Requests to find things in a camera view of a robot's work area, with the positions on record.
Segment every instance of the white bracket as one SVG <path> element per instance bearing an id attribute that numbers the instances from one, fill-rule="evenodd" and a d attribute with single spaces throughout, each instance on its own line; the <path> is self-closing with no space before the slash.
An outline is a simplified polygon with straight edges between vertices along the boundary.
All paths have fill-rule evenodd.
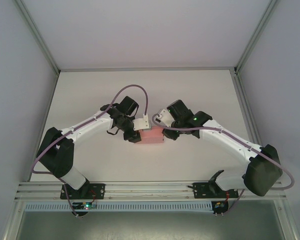
<path id="1" fill-rule="evenodd" d="M 167 109 L 160 109 L 158 112 L 159 116 L 156 116 L 154 120 L 157 123 L 163 123 L 167 127 L 171 127 L 171 124 L 175 121 L 174 118 L 171 116 Z"/>
<path id="2" fill-rule="evenodd" d="M 143 118 L 137 118 L 133 121 L 133 130 L 147 130 L 151 129 L 151 122 L 149 122 L 148 114 L 143 114 Z"/>

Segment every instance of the black wire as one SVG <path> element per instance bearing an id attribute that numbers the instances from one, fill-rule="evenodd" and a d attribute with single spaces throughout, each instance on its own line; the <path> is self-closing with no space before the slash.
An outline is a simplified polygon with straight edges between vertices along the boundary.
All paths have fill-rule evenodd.
<path id="1" fill-rule="evenodd" d="M 138 110 L 139 110 L 139 105 L 136 106 L 135 114 L 132 117 L 135 117 L 137 115 Z"/>
<path id="2" fill-rule="evenodd" d="M 112 135 L 112 136 L 117 135 L 118 132 L 119 132 L 119 128 L 115 131 L 115 133 L 106 131 L 107 134 L 110 134 L 110 135 Z"/>

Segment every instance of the red wire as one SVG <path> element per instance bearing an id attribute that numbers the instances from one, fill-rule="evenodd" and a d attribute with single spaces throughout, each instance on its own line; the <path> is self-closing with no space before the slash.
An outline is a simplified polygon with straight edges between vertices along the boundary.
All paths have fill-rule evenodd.
<path id="1" fill-rule="evenodd" d="M 91 203 L 93 203 L 93 202 L 96 200 L 96 195 L 97 195 L 97 194 L 96 194 L 93 190 L 90 190 L 90 192 L 94 194 L 94 196 L 93 196 L 93 201 L 91 202 Z"/>
<path id="2" fill-rule="evenodd" d="M 228 199 L 229 199 L 229 192 L 226 191 L 226 192 L 225 192 L 225 195 L 226 195 L 226 199 L 225 199 L 224 203 L 228 202 Z"/>

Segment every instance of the ventilation slot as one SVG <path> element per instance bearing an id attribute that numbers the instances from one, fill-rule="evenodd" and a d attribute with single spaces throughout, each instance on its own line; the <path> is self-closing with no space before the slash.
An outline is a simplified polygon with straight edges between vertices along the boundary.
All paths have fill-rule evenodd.
<path id="1" fill-rule="evenodd" d="M 212 212 L 211 201 L 97 202 L 91 212 Z M 69 212 L 67 202 L 28 202 L 26 212 Z"/>

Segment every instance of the cable clip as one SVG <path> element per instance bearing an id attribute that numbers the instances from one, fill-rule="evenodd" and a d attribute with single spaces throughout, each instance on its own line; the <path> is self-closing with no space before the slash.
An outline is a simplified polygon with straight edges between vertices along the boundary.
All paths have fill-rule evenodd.
<path id="1" fill-rule="evenodd" d="M 75 128 L 73 126 L 69 127 L 70 131 L 71 131 L 71 134 L 74 134 L 75 133 Z"/>

